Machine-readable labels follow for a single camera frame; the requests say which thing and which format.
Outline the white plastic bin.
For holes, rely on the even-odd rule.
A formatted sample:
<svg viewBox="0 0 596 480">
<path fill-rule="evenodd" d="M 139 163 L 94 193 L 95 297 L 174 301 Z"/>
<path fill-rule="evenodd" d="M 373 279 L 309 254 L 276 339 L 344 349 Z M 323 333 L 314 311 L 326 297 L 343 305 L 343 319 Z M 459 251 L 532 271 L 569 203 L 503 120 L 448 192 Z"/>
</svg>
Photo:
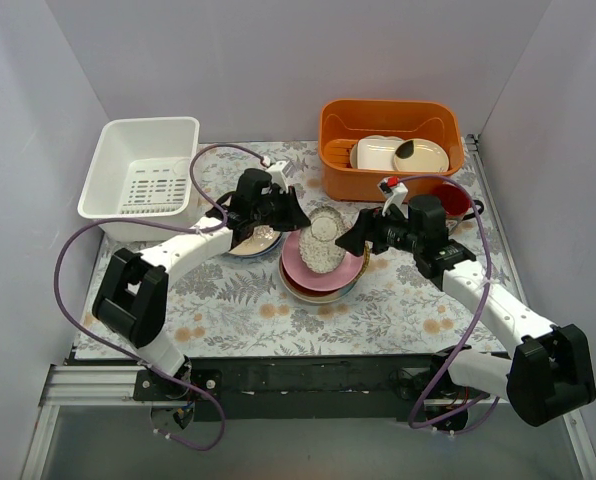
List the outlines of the white plastic bin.
<svg viewBox="0 0 596 480">
<path fill-rule="evenodd" d="M 189 177 L 200 123 L 189 116 L 121 119 L 102 129 L 78 203 L 90 220 L 122 243 L 163 241 L 171 231 L 138 220 L 190 227 L 200 196 Z"/>
</svg>

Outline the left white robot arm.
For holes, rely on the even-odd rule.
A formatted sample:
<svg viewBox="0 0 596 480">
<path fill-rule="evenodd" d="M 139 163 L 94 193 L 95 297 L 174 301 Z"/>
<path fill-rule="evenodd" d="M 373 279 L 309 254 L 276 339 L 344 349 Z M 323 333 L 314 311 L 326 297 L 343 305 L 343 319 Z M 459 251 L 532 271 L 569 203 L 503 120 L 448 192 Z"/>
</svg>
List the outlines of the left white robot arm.
<svg viewBox="0 0 596 480">
<path fill-rule="evenodd" d="M 123 248 L 112 255 L 92 314 L 126 340 L 143 363 L 160 371 L 156 387 L 166 398 L 181 399 L 191 386 L 184 370 L 189 360 L 164 331 L 169 288 L 249 239 L 258 227 L 291 232 L 311 225 L 287 169 L 285 161 L 265 170 L 248 168 L 236 190 L 221 198 L 228 205 L 210 209 L 189 231 L 137 253 Z"/>
</svg>

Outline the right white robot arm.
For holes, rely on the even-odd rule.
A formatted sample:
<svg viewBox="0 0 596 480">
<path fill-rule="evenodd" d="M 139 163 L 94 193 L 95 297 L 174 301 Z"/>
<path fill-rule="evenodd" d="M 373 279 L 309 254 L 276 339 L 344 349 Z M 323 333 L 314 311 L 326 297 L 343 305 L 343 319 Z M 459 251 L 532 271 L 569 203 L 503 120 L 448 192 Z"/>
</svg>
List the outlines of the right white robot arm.
<svg viewBox="0 0 596 480">
<path fill-rule="evenodd" d="M 459 342 L 436 356 L 423 397 L 474 389 L 508 401 L 534 427 L 595 401 L 584 332 L 573 324 L 556 325 L 492 282 L 475 255 L 450 238 L 437 197 L 413 197 L 406 213 L 391 204 L 363 209 L 336 244 L 354 256 L 366 246 L 375 254 L 390 248 L 412 254 L 419 273 L 469 310 L 507 351 L 500 358 Z"/>
</svg>

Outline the red and black mug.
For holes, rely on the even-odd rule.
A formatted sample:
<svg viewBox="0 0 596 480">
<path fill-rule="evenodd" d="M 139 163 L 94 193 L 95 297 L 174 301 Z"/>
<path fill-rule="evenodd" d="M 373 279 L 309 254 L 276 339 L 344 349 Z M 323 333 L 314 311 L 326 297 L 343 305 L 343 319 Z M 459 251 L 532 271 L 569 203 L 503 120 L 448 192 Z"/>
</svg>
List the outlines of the red and black mug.
<svg viewBox="0 0 596 480">
<path fill-rule="evenodd" d="M 475 213 L 482 214 L 485 209 L 484 203 L 478 199 L 474 201 L 475 207 L 472 207 L 469 196 L 449 183 L 437 185 L 431 194 L 440 200 L 445 210 L 450 233 L 453 233 L 463 221 L 474 219 Z"/>
</svg>

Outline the cream and blue plate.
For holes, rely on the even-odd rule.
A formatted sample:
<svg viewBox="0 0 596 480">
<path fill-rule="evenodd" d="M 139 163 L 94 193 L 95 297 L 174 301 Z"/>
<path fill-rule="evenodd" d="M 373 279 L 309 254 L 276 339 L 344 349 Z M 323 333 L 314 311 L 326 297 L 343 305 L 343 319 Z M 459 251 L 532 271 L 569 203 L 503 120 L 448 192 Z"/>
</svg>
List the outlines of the cream and blue plate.
<svg viewBox="0 0 596 480">
<path fill-rule="evenodd" d="M 282 263 L 279 263 L 278 265 L 278 272 L 282 284 L 289 293 L 291 293 L 297 299 L 313 305 L 324 305 L 334 303 L 335 301 L 340 300 L 347 296 L 349 293 L 351 293 L 358 283 L 358 280 L 354 280 L 348 285 L 331 292 L 317 292 L 304 289 L 303 287 L 300 287 L 297 283 L 295 283 L 287 275 Z"/>
</svg>

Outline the cream green floral plate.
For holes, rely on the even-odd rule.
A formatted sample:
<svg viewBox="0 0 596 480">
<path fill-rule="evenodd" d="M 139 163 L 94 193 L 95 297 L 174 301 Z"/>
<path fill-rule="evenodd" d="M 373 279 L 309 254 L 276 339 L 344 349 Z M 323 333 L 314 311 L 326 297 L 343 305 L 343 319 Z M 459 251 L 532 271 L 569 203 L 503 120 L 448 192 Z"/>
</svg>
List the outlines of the cream green floral plate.
<svg viewBox="0 0 596 480">
<path fill-rule="evenodd" d="M 269 226 L 254 228 L 252 235 L 229 251 L 237 257 L 254 257 L 273 249 L 282 238 L 282 233 Z"/>
</svg>

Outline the blue plate under cream plate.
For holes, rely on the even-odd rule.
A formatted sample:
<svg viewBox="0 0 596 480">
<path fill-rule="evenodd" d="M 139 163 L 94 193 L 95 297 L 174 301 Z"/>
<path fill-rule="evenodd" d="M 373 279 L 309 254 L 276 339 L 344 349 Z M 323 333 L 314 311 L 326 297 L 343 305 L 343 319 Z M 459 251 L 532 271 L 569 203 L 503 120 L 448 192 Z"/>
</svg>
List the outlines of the blue plate under cream plate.
<svg viewBox="0 0 596 480">
<path fill-rule="evenodd" d="M 260 252 L 256 252 L 256 253 L 251 253 L 251 254 L 243 254 L 243 255 L 236 255 L 233 254 L 236 257 L 239 258 L 257 258 L 260 256 L 264 256 L 270 252 L 272 252 L 273 250 L 275 250 L 283 241 L 284 237 L 281 235 L 279 236 L 272 244 L 270 244 L 268 247 L 266 247 L 265 249 L 261 250 Z"/>
</svg>

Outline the pink round plate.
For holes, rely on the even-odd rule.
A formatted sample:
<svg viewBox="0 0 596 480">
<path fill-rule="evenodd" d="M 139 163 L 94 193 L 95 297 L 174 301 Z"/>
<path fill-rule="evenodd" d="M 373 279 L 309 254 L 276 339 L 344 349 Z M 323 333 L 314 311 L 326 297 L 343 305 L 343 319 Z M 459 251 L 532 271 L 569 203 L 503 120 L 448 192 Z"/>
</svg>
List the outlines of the pink round plate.
<svg viewBox="0 0 596 480">
<path fill-rule="evenodd" d="M 298 232 L 289 234 L 281 252 L 281 263 L 287 275 L 298 285 L 314 291 L 333 291 L 351 283 L 360 271 L 363 256 L 355 257 L 346 252 L 341 264 L 332 272 L 313 272 L 300 256 L 299 237 Z"/>
</svg>

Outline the floral patterned table mat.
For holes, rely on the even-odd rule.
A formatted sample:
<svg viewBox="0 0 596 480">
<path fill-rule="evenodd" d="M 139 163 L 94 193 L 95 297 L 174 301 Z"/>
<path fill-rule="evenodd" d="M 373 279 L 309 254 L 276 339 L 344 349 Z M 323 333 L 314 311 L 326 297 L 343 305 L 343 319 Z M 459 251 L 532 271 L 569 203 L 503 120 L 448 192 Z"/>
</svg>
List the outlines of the floral patterned table mat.
<svg viewBox="0 0 596 480">
<path fill-rule="evenodd" d="M 321 186 L 323 164 L 316 141 L 244 144 L 251 150 L 291 163 L 290 182 L 296 186 L 306 213 L 333 205 L 353 223 L 359 209 L 370 204 L 333 202 Z M 463 147 L 465 163 L 455 178 L 474 199 L 487 202 L 482 217 L 493 261 L 495 283 L 519 297 L 497 221 L 492 216 L 480 165 Z M 255 158 L 230 149 L 203 155 L 195 170 L 203 189 L 217 198 L 236 186 Z M 85 327 L 129 349 L 90 313 L 111 253 L 125 245 L 106 236 L 99 251 L 87 296 Z M 412 257 L 390 249 L 371 256 L 350 293 L 331 304 L 299 300 L 281 282 L 282 243 L 257 258 L 231 255 L 205 261 L 171 287 L 165 331 L 186 355 L 289 356 L 432 353 L 458 343 L 472 315 L 439 292 L 418 273 Z"/>
</svg>

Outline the red-brown scalloped plate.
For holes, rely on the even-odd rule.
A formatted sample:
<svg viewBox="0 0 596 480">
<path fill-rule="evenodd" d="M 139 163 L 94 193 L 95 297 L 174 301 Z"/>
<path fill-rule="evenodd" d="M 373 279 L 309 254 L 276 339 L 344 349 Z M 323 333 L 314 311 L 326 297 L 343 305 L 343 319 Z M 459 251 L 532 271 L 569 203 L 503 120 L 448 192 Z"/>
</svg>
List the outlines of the red-brown scalloped plate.
<svg viewBox="0 0 596 480">
<path fill-rule="evenodd" d="M 349 292 L 353 290 L 356 285 L 356 282 L 351 282 L 348 285 L 333 290 L 330 292 L 320 292 L 306 289 L 292 279 L 284 275 L 284 272 L 281 272 L 281 279 L 284 282 L 285 287 L 294 294 L 297 298 L 300 298 L 304 301 L 311 302 L 311 303 L 326 303 L 326 302 L 333 302 L 339 298 L 346 296 Z"/>
</svg>

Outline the woven bamboo pattern plate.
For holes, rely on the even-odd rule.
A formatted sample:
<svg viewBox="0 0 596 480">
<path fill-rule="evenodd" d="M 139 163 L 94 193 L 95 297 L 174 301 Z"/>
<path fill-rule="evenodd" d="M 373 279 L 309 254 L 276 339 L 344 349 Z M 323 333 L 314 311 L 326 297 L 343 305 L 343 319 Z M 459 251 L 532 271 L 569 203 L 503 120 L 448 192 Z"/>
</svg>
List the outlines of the woven bamboo pattern plate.
<svg viewBox="0 0 596 480">
<path fill-rule="evenodd" d="M 357 282 L 366 272 L 366 270 L 369 266 L 369 263 L 370 263 L 370 257 L 371 257 L 371 247 L 368 242 L 365 242 L 364 251 L 363 251 L 363 263 L 362 263 L 360 271 L 354 278 L 355 282 Z"/>
</svg>

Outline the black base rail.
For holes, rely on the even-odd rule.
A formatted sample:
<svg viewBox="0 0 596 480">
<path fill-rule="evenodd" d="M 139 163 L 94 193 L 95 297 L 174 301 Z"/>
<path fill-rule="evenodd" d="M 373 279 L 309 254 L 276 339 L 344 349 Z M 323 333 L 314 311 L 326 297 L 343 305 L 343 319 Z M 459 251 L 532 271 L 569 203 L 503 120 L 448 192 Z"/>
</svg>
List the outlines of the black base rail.
<svg viewBox="0 0 596 480">
<path fill-rule="evenodd" d="M 191 382 L 228 419 L 406 420 L 445 354 L 202 358 Z"/>
</svg>

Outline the cream plate with black mark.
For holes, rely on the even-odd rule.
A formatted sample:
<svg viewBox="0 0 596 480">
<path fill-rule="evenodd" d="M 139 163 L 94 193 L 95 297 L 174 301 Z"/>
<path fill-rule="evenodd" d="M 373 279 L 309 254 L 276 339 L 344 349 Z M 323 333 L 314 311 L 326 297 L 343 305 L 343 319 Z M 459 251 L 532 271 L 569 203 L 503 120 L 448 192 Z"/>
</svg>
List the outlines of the cream plate with black mark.
<svg viewBox="0 0 596 480">
<path fill-rule="evenodd" d="M 393 167 L 407 173 L 442 173 L 449 169 L 449 157 L 435 142 L 415 138 L 395 150 Z"/>
</svg>

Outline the speckled glass oval dish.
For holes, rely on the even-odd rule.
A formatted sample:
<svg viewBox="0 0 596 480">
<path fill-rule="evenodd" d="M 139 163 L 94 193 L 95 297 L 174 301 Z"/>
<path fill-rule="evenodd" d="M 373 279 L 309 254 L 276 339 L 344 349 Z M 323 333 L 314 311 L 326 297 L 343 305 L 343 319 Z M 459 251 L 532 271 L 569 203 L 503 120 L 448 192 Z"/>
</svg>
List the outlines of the speckled glass oval dish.
<svg viewBox="0 0 596 480">
<path fill-rule="evenodd" d="M 322 206 L 310 215 L 311 224 L 299 236 L 299 254 L 309 270 L 316 274 L 334 271 L 343 261 L 346 251 L 336 240 L 346 232 L 342 215 L 333 207 Z"/>
</svg>

